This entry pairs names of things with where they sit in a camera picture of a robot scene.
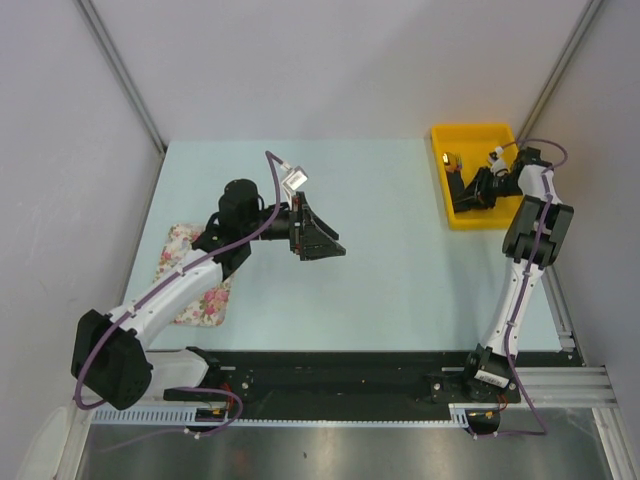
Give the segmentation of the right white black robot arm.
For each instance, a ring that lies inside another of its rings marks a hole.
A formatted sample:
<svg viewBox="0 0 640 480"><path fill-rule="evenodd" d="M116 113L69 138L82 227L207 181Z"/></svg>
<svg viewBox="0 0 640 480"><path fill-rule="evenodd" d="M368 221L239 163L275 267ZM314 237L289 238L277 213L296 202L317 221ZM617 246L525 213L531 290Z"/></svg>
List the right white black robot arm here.
<svg viewBox="0 0 640 480"><path fill-rule="evenodd" d="M554 164L536 148L524 145L515 159L504 160L502 146L477 167L459 154L445 152L443 192L456 215L492 210L503 197L521 202L506 231L504 287L486 335L459 371L430 370L424 380L434 401L491 402L513 389L524 389L516 372L519 333L531 294L544 271L556 260L574 210L558 197Z"/></svg>

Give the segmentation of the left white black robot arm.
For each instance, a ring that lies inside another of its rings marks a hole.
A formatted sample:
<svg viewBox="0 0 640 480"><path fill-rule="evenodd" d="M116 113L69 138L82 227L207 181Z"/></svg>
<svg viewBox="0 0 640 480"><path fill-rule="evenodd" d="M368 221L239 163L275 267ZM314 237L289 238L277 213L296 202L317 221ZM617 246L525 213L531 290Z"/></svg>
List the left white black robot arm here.
<svg viewBox="0 0 640 480"><path fill-rule="evenodd" d="M267 206L253 181L233 180L187 254L140 299L106 314L91 309L79 319L71 361L76 388L88 388L101 404L117 410L135 405L154 385L161 391L186 387L202 400L214 397L221 376L201 355L178 353L166 364L172 378L163 380L155 374L147 350L192 301L241 267L253 240L285 240L302 261L346 253L338 233L312 211L304 193Z"/></svg>

